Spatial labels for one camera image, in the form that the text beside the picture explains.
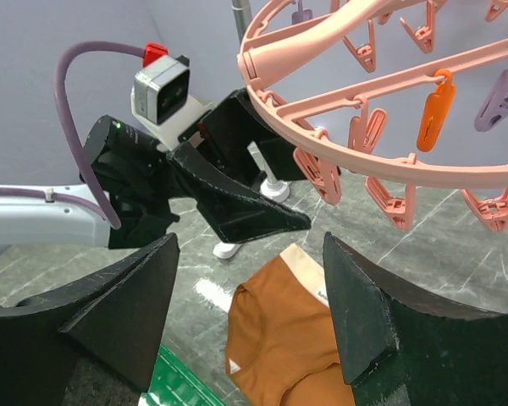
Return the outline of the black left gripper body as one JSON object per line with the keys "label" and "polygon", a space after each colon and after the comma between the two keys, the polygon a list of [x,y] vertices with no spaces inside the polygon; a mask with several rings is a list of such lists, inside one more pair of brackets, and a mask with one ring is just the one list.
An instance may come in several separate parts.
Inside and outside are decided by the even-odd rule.
{"label": "black left gripper body", "polygon": [[110,231],[108,248],[138,249],[162,238],[180,220],[173,198],[191,198],[212,229],[218,228],[214,196],[202,182],[208,162],[189,145],[194,160],[179,162],[181,149],[160,151],[159,141],[118,119],[103,115],[89,131],[83,152],[121,221]]}

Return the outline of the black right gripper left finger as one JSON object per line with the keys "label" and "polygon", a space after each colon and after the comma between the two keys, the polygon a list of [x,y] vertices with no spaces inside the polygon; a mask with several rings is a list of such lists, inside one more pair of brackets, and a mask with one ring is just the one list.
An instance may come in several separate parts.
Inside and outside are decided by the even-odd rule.
{"label": "black right gripper left finger", "polygon": [[0,306],[0,405],[136,405],[179,262],[172,233],[110,266]]}

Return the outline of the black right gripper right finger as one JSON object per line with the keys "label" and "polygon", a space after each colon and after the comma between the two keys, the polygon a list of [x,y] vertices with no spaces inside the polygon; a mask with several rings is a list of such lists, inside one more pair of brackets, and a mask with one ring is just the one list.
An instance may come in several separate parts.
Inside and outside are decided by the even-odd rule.
{"label": "black right gripper right finger", "polygon": [[323,269],[358,405],[508,405],[508,313],[434,294],[331,233]]}

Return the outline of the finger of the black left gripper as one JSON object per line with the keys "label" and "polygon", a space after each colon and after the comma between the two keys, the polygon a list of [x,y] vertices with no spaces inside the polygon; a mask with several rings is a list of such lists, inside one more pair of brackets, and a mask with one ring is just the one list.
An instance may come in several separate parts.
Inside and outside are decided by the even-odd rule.
{"label": "finger of the black left gripper", "polygon": [[279,180],[298,181],[306,176],[295,163],[295,146],[263,122],[246,89],[232,91],[197,124],[205,157],[219,171],[239,182],[256,182],[261,170],[248,146],[255,144]]}
{"label": "finger of the black left gripper", "polygon": [[308,230],[310,218],[221,173],[191,144],[168,154],[179,187],[225,243],[244,244],[280,233]]}

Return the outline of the orange underwear with cream waistband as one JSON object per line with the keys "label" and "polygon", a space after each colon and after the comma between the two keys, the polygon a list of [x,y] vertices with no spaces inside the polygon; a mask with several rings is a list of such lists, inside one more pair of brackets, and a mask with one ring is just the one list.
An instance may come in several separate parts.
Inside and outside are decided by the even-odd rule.
{"label": "orange underwear with cream waistband", "polygon": [[225,371],[253,405],[352,405],[323,268],[291,244],[235,290]]}

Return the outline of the pink round clip hanger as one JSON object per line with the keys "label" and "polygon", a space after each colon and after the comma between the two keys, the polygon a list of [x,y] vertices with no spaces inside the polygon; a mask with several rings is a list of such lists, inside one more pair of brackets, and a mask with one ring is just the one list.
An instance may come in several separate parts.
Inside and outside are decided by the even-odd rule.
{"label": "pink round clip hanger", "polygon": [[[489,231],[508,228],[508,116],[474,119],[508,69],[508,1],[270,1],[237,56],[251,103],[278,135],[365,177],[400,230],[417,190],[453,189]],[[417,149],[426,99],[453,74],[456,94],[429,152]]]}

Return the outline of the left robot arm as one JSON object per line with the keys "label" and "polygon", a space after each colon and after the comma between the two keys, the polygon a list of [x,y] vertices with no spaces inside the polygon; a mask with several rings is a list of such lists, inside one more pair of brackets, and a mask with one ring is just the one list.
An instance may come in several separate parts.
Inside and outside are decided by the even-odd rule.
{"label": "left robot arm", "polygon": [[0,245],[83,244],[139,249],[179,221],[170,202],[190,198],[225,243],[243,244],[307,230],[309,217],[255,190],[262,179],[241,183],[214,160],[197,125],[208,104],[189,97],[161,125],[137,129],[105,115],[91,128],[83,153],[105,200],[119,217],[106,220],[86,184],[0,186]]}

